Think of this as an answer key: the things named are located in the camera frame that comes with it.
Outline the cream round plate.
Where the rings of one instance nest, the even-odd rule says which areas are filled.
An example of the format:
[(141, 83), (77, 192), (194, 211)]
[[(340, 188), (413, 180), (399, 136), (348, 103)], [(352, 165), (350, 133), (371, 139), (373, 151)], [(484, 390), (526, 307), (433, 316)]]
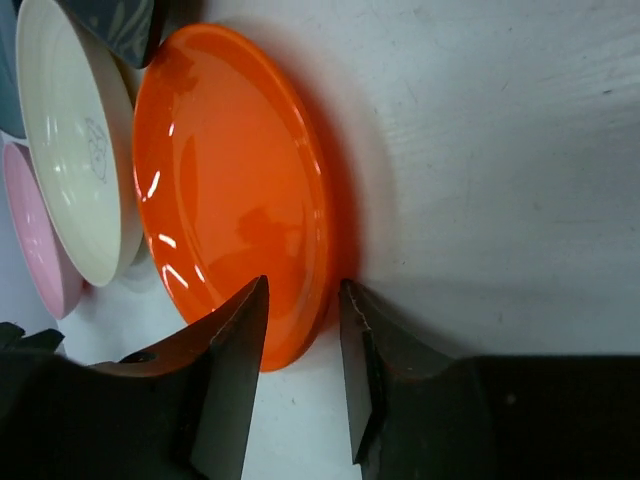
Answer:
[(103, 287), (142, 239), (133, 106), (110, 52), (55, 1), (25, 1), (16, 30), (21, 111), (51, 221), (79, 273)]

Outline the teal square plate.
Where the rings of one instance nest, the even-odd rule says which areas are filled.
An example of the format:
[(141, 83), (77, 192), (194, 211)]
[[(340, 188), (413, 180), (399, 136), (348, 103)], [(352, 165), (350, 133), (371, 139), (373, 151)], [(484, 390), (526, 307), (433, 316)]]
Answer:
[(16, 29), (21, 1), (1, 0), (1, 131), (25, 139), (16, 73)]

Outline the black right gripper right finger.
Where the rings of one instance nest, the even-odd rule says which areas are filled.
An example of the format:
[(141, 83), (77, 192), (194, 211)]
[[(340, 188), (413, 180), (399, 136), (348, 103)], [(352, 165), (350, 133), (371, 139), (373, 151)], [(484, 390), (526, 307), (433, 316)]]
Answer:
[(635, 479), (635, 355), (433, 349), (343, 280), (340, 342), (352, 461), (366, 479)]

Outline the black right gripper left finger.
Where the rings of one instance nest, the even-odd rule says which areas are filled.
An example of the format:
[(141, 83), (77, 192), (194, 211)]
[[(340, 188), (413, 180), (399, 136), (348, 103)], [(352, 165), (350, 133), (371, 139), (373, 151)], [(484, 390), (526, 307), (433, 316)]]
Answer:
[(5, 479), (237, 479), (269, 311), (257, 277), (221, 307), (117, 362), (83, 366), (63, 336), (1, 326)]

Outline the orange round plate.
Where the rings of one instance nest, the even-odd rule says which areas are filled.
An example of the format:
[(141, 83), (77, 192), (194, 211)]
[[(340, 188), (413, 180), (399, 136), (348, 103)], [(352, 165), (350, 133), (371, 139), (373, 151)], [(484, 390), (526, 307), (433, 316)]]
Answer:
[(146, 241), (182, 318), (194, 323), (265, 277), (261, 368), (299, 359), (337, 288), (351, 213), (338, 206), (347, 185), (291, 78), (228, 27), (178, 29), (141, 81), (133, 161)]

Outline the dark floral square plate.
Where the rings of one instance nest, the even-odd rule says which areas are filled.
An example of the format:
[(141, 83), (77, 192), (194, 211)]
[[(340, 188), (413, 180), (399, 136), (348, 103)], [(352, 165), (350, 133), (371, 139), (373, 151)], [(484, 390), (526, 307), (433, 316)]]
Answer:
[(159, 46), (169, 2), (62, 0), (59, 4), (120, 60), (142, 69)]

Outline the pink round plate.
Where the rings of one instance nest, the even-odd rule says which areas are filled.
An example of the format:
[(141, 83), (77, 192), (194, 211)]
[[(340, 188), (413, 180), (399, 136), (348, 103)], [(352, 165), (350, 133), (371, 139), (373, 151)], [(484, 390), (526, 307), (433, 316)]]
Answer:
[(48, 312), (62, 320), (78, 305), (84, 278), (51, 222), (29, 149), (14, 142), (5, 144), (2, 172), (14, 229), (33, 283)]

